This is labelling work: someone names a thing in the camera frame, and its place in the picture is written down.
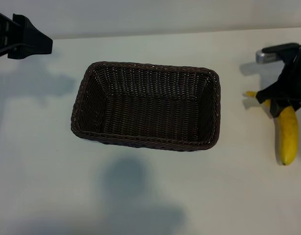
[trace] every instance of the yellow banana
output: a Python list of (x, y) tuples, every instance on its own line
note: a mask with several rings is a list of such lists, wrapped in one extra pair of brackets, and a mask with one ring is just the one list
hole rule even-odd
[[(246, 92), (245, 95), (255, 97), (256, 92)], [(270, 100), (264, 102), (268, 107)], [(292, 106), (286, 107), (278, 116), (279, 124), (279, 152), (284, 165), (289, 165), (296, 157), (299, 142), (298, 121)]]

